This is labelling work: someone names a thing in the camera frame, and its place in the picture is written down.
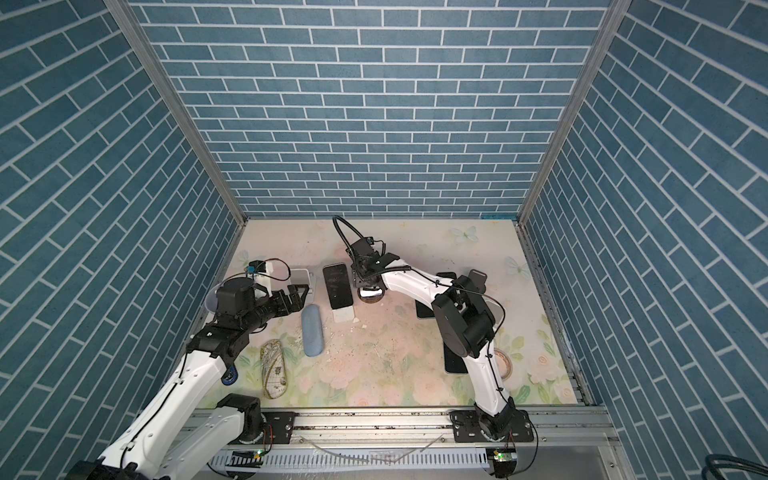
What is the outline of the black round stand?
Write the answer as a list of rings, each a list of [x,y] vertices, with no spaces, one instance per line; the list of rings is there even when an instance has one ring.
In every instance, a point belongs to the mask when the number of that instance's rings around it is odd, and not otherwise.
[[[479,270],[472,269],[468,278],[478,288],[479,291],[484,292],[486,290],[487,275]]]

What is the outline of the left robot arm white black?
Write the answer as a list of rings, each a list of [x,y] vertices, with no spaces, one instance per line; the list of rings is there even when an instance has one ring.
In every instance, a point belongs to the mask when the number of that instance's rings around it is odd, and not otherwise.
[[[251,334],[273,318],[303,309],[311,290],[290,284],[265,290],[248,276],[226,280],[216,291],[213,320],[189,340],[179,366],[127,430],[94,460],[76,462],[70,479],[191,479],[226,445],[269,442],[258,398],[228,394],[185,440],[177,435],[217,383],[237,379],[235,361]]]

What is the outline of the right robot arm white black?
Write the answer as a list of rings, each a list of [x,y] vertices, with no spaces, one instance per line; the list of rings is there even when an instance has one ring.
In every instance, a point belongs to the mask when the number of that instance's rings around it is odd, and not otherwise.
[[[495,359],[496,320],[485,301],[479,272],[454,280],[425,273],[394,254],[347,252],[362,290],[404,294],[428,305],[442,341],[463,360],[474,390],[474,408],[483,434],[492,441],[532,441],[537,433],[503,385]]]

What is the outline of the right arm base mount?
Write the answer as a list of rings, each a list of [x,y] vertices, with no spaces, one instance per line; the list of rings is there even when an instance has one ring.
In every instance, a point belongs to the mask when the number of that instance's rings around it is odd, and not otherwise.
[[[478,408],[451,410],[448,418],[456,443],[512,443],[535,439],[528,412],[509,406],[495,416]]]

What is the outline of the purple phone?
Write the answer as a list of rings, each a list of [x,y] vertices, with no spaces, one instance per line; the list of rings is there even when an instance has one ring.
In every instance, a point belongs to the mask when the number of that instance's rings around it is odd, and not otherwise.
[[[333,310],[352,307],[354,304],[347,265],[338,263],[322,269],[330,306]]]

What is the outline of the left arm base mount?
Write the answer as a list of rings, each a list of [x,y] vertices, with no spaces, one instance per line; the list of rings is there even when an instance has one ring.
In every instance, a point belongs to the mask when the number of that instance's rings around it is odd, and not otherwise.
[[[291,442],[298,414],[292,411],[267,411],[261,413],[261,421],[252,439],[237,438],[230,445],[287,445]]]

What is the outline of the teal phone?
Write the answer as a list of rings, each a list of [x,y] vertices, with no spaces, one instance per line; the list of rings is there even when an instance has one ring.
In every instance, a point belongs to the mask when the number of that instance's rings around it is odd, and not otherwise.
[[[433,310],[419,301],[415,302],[416,316],[419,319],[430,319],[434,317]]]

